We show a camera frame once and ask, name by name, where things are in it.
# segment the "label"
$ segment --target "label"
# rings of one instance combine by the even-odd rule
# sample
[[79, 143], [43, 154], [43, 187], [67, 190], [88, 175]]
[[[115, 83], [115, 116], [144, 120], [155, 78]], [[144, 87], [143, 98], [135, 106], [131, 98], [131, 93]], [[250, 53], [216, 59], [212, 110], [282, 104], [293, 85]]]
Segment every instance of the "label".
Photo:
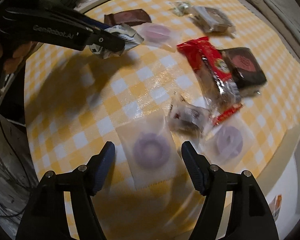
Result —
[[229, 80], [232, 76], [222, 56], [216, 48], [214, 48], [208, 41], [202, 41], [199, 44], [199, 49], [206, 56], [212, 71], [223, 82]]
[[250, 59], [246, 58], [245, 56], [242, 56], [242, 55], [234, 56], [231, 59], [231, 61], [238, 68], [242, 68], [242, 69], [244, 69], [246, 71], [250, 71], [250, 72], [256, 71], [254, 64], [251, 62]]
[[282, 203], [282, 195], [279, 194], [274, 197], [274, 199], [269, 204], [270, 211], [272, 213], [272, 216], [274, 218], [274, 221], [278, 219], [280, 208]]

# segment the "translucent plastic packet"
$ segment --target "translucent plastic packet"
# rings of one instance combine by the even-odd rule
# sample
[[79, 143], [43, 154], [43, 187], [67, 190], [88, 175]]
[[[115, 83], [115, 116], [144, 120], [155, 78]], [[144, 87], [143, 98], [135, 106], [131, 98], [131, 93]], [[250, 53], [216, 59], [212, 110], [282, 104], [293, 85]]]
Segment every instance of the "translucent plastic packet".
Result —
[[172, 2], [170, 4], [173, 6], [171, 11], [179, 17], [189, 14], [189, 9], [192, 7], [190, 2], [187, 2], [187, 1], [185, 1], [185, 2]]
[[208, 37], [189, 40], [177, 46], [199, 78], [203, 95], [217, 111], [215, 124], [234, 114], [241, 107], [241, 97], [229, 68]]
[[93, 54], [100, 55], [103, 59], [109, 58], [110, 56], [120, 56], [122, 53], [133, 49], [144, 41], [144, 39], [133, 28], [126, 24], [115, 25], [105, 29], [105, 31], [115, 33], [119, 38], [124, 40], [125, 46], [122, 51], [112, 52], [96, 44], [89, 45], [91, 52]]
[[198, 138], [204, 137], [213, 127], [211, 111], [189, 104], [176, 93], [171, 102], [169, 126], [172, 130], [184, 130], [195, 133]]
[[204, 6], [192, 6], [189, 13], [202, 26], [205, 33], [226, 32], [235, 33], [235, 26], [221, 10]]
[[144, 38], [145, 44], [171, 52], [176, 51], [176, 45], [181, 38], [180, 32], [155, 23], [142, 24], [139, 33]]
[[184, 171], [162, 109], [116, 129], [136, 189], [169, 180]]
[[211, 164], [231, 171], [250, 150], [253, 142], [254, 136], [249, 127], [235, 114], [212, 131], [203, 152]]

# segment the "brown chocolate package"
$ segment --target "brown chocolate package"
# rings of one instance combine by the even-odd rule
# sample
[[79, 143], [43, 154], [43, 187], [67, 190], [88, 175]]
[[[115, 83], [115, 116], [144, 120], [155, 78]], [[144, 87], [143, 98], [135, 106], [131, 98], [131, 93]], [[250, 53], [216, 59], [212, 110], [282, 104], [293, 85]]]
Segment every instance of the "brown chocolate package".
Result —
[[253, 96], [267, 82], [249, 48], [223, 49], [220, 52], [242, 97]]
[[104, 22], [109, 26], [114, 26], [122, 23], [125, 23], [129, 26], [136, 26], [143, 23], [151, 23], [151, 18], [143, 9], [135, 9], [105, 15]]

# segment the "purple ring-shaped candy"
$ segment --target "purple ring-shaped candy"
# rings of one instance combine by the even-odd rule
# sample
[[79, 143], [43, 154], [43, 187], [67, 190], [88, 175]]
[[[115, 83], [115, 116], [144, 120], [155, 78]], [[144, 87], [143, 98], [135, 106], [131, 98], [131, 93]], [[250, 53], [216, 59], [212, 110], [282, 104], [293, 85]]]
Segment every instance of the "purple ring-shaped candy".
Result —
[[233, 126], [222, 126], [217, 133], [217, 149], [224, 158], [237, 157], [242, 151], [241, 132]]
[[136, 162], [146, 169], [163, 166], [167, 163], [170, 152], [170, 145], [166, 138], [155, 133], [142, 134], [133, 147]]

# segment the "red wrapper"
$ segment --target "red wrapper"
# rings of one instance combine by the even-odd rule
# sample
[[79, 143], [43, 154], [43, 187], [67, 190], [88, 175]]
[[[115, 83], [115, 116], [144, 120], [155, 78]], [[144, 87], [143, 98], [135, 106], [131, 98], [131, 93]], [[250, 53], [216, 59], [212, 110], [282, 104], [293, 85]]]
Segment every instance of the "red wrapper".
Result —
[[222, 55], [210, 44], [208, 37], [189, 40], [179, 44], [177, 48], [187, 57], [201, 81], [204, 94], [211, 100], [212, 107], [220, 113], [216, 124], [241, 108], [237, 85]]

